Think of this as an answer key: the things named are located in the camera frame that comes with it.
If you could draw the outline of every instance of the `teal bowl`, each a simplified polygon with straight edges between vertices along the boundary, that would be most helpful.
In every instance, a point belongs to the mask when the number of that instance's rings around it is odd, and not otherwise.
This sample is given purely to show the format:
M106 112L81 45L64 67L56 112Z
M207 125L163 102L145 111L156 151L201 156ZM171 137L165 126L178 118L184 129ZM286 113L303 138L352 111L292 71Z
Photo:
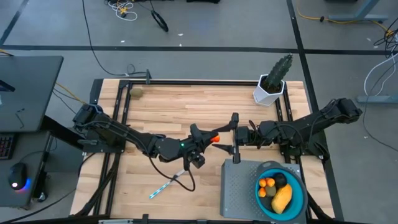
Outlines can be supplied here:
M266 178L266 177L273 177L276 173L282 173L285 175L287 179L287 183L292 186L293 189L293 195L292 199L290 201L290 205L284 210L282 214L277 214L273 211L270 211L266 209L263 204L260 201L260 198L258 196L258 191L259 191L259 180ZM280 169L280 168L273 168L273 169L268 169L264 171L259 178L257 179L256 182L256 188L255 188L255 195L256 195L256 200L257 203L259 204L261 210L270 218L277 220L277 221L290 221L293 220L294 218L298 217L301 213L305 211L305 205L307 204L307 194L305 193L305 189L303 186L303 183L301 180L298 180L298 177L293 174L290 170L287 169Z

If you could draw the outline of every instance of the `concrete floor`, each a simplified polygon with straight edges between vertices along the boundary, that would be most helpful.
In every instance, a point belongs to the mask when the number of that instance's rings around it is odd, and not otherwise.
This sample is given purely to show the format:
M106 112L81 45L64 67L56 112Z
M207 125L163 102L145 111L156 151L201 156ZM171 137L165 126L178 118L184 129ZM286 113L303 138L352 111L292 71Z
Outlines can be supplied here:
M0 1L0 34L6 29L22 0ZM171 46L178 47L268 47L296 49L292 23L285 1L223 0L220 4L206 2L185 3L154 1L155 8L169 23L164 33L149 13L134 6L138 20L122 21L99 0L85 0L87 18L95 46ZM335 3L301 0L301 12L308 16L327 16L355 11L364 2ZM398 2L381 1L375 14L389 14L389 24L398 16ZM380 50L373 42L383 36L383 30L372 23L330 24L297 18L305 49ZM29 0L22 15L4 45L60 45L88 46L81 1L53 0L45 4ZM109 77L96 63L88 50L8 50L15 55L62 55L65 57L58 82L69 87L84 100L94 78ZM202 78L254 80L266 73L283 55L257 52L161 52L161 51L99 51L98 58L111 72L124 73L133 63L137 70L149 69L154 78ZM368 71L384 60L381 55L325 55L307 54L315 94L319 107L332 98L354 99L363 95L363 81ZM385 68L379 68L369 83L375 82ZM294 64L286 80L304 81L301 61L294 54ZM396 94L398 77L386 83L383 93ZM80 105L66 99L73 109ZM395 146L398 133L396 106L368 106L366 124L380 140ZM70 127L73 114L57 99L50 101L47 115ZM368 138L362 122L335 125L326 130L333 170L346 221L364 223L395 223L398 193L398 153ZM53 164L49 199L35 204L26 212L0 208L0 221L33 212L74 188L79 152L70 154L66 144L58 147L59 155L71 165ZM72 195L59 204L31 217L34 219L66 217Z

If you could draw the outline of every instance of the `keyboard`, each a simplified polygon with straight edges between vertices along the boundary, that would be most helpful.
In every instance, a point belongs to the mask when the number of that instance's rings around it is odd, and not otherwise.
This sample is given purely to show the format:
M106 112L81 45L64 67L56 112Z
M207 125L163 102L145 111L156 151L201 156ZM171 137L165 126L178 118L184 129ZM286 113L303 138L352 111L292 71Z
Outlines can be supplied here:
M16 135L0 133L0 160L11 159L16 145Z

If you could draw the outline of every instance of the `gray perforated block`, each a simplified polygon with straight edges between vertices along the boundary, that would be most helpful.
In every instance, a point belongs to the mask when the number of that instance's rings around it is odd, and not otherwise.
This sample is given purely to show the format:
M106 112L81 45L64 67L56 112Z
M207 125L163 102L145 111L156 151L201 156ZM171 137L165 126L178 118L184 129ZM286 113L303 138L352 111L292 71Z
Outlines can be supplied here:
M254 184L257 182L257 168L263 162L244 161L233 164L226 159L221 167L221 205L220 214L226 218L270 221L258 206L254 197ZM300 177L300 166L281 164Z

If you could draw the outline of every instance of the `white pot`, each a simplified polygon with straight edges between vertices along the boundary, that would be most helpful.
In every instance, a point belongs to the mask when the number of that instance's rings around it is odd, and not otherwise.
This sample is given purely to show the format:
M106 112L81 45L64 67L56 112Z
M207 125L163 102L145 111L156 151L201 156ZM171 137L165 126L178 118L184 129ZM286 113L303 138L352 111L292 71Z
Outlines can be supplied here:
M265 90L263 90L260 86L262 78L266 77L266 76L268 76L268 74L264 74L264 75L260 76L257 87L253 92L254 101L258 105L262 105L262 106L269 106L273 102L275 102L275 100L278 99L279 96L283 94L283 92L285 90L285 85L286 85L285 81L282 81L282 88L280 89L279 93L268 93Z

